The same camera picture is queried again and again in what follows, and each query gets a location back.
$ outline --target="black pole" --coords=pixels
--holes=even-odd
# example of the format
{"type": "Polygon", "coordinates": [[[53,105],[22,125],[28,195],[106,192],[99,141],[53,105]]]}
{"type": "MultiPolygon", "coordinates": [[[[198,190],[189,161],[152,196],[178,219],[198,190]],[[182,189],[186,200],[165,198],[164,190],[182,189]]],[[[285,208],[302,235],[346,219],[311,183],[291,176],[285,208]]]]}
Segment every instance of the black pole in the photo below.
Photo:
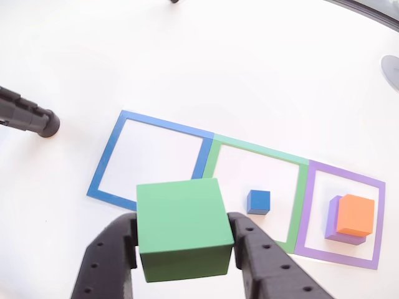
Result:
{"type": "Polygon", "coordinates": [[[21,98],[18,93],[0,87],[0,125],[51,137],[57,133],[60,120],[53,111],[43,109],[21,98]]]}

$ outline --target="square frame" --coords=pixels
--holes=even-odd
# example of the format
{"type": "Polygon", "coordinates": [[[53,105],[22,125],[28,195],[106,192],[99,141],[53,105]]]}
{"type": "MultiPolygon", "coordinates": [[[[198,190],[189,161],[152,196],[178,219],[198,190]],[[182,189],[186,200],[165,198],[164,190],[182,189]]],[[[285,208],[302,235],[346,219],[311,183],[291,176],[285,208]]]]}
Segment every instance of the square frame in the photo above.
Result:
{"type": "Polygon", "coordinates": [[[296,242],[299,232],[299,224],[302,215],[302,207],[304,204],[309,160],[298,156],[294,156],[293,154],[287,154],[282,151],[277,151],[275,149],[270,149],[264,146],[255,145],[253,143],[215,134],[212,147],[209,152],[208,160],[206,162],[203,178],[213,177],[222,145],[232,146],[234,148],[239,148],[241,150],[250,151],[252,153],[261,154],[263,156],[268,156],[299,165],[297,187],[294,198],[294,207],[292,208],[287,241],[286,242],[276,241],[276,243],[279,244],[284,251],[286,251],[288,254],[293,254],[296,247],[296,242]]]}
{"type": "Polygon", "coordinates": [[[304,201],[304,208],[302,211],[302,220],[300,222],[300,229],[298,234],[295,254],[312,259],[325,260],[333,263],[342,263],[362,268],[369,268],[376,270],[378,268],[378,261],[380,260],[381,241],[382,241],[382,227],[384,221],[385,209],[385,183],[377,179],[372,179],[361,174],[353,173],[341,168],[337,168],[328,164],[323,164],[313,160],[309,160],[309,173],[307,175],[306,194],[304,201]],[[375,229],[375,243],[373,258],[371,260],[361,259],[358,257],[349,257],[347,255],[335,254],[318,249],[312,249],[305,246],[307,229],[309,227],[310,211],[312,209],[313,192],[316,171],[340,176],[341,178],[350,179],[359,183],[367,184],[378,188],[378,212],[377,212],[377,227],[375,229]]]}
{"type": "Polygon", "coordinates": [[[137,204],[135,201],[131,201],[129,199],[99,190],[104,172],[107,168],[112,152],[118,142],[119,136],[127,120],[139,121],[141,123],[159,126],[160,128],[165,128],[202,138],[203,142],[201,148],[199,149],[200,151],[198,153],[197,161],[191,179],[200,179],[203,177],[206,161],[212,147],[214,133],[192,128],[190,126],[181,125],[178,123],[173,123],[171,121],[161,120],[159,118],[122,110],[101,156],[99,165],[94,172],[93,180],[90,183],[89,190],[87,191],[88,196],[100,199],[101,201],[105,201],[109,204],[124,207],[132,211],[137,210],[137,204]]]}

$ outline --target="blue square outline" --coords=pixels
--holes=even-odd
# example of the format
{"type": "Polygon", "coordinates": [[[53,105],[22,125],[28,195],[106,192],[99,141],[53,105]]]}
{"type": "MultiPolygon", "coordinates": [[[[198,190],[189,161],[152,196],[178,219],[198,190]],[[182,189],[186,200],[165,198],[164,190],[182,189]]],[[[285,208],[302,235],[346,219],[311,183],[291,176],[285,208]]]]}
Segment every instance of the blue square outline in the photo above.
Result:
{"type": "Polygon", "coordinates": [[[110,161],[113,150],[117,145],[119,136],[127,120],[139,121],[140,123],[146,123],[148,125],[158,126],[160,128],[165,128],[201,137],[203,139],[203,142],[201,148],[199,149],[200,151],[198,153],[197,161],[191,179],[201,179],[203,177],[206,161],[208,160],[209,152],[212,147],[214,133],[192,128],[190,126],[181,125],[178,123],[173,123],[171,121],[161,120],[159,118],[122,110],[112,130],[110,138],[108,139],[107,145],[105,146],[104,152],[99,161],[99,165],[94,172],[92,182],[90,183],[89,190],[87,191],[87,196],[100,199],[101,201],[105,201],[115,206],[124,207],[132,211],[137,210],[137,203],[135,201],[131,201],[129,199],[99,190],[100,183],[104,176],[108,162],[110,161]]]}

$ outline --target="blue cube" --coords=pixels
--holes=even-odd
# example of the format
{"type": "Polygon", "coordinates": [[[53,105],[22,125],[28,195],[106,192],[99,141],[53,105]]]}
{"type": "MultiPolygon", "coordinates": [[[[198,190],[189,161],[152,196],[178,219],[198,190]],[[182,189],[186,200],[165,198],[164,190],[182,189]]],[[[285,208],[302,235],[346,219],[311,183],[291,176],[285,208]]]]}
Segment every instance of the blue cube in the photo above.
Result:
{"type": "Polygon", "coordinates": [[[247,196],[247,214],[266,215],[270,211],[270,191],[250,190],[247,196]]]}

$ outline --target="large green block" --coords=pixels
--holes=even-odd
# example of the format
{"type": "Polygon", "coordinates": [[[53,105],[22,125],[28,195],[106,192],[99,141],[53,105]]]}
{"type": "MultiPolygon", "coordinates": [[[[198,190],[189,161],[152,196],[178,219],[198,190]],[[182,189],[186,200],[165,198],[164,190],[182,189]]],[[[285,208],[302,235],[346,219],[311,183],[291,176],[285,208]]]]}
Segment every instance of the large green block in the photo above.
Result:
{"type": "Polygon", "coordinates": [[[234,244],[217,179],[137,186],[147,282],[227,274],[234,244]]]}

